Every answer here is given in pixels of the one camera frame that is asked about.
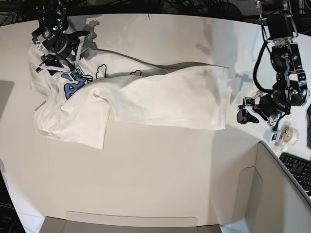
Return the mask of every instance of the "black keyboard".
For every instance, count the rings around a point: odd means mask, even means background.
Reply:
[[[301,187],[311,192],[311,161],[288,153],[282,153],[280,160],[300,183]]]

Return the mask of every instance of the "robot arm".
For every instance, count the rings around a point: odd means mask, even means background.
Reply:
[[[44,55],[36,72],[47,69],[50,75],[54,75],[62,71],[68,73],[73,81],[82,77],[78,64],[81,54],[87,50],[83,42],[90,32],[66,33],[69,24],[65,0],[28,0],[27,4],[39,14],[39,27],[32,36],[33,43]]]
[[[291,106],[304,105],[309,91],[298,45],[293,43],[293,38],[297,37],[298,33],[292,18],[290,2],[287,0],[259,0],[257,8],[261,21],[267,22],[271,37],[263,43],[254,67],[253,79],[259,92],[255,97],[243,100],[243,104],[239,106],[237,120],[241,124],[249,121],[258,123],[259,120],[246,109],[247,106],[251,106],[256,113],[268,121],[270,126],[273,126],[282,116],[290,114]],[[265,89],[257,80],[257,70],[262,54],[270,42],[274,43],[270,60],[276,71],[276,83],[272,89]],[[297,75],[298,81],[290,79],[293,74]],[[255,104],[256,98],[260,98],[259,104]]]

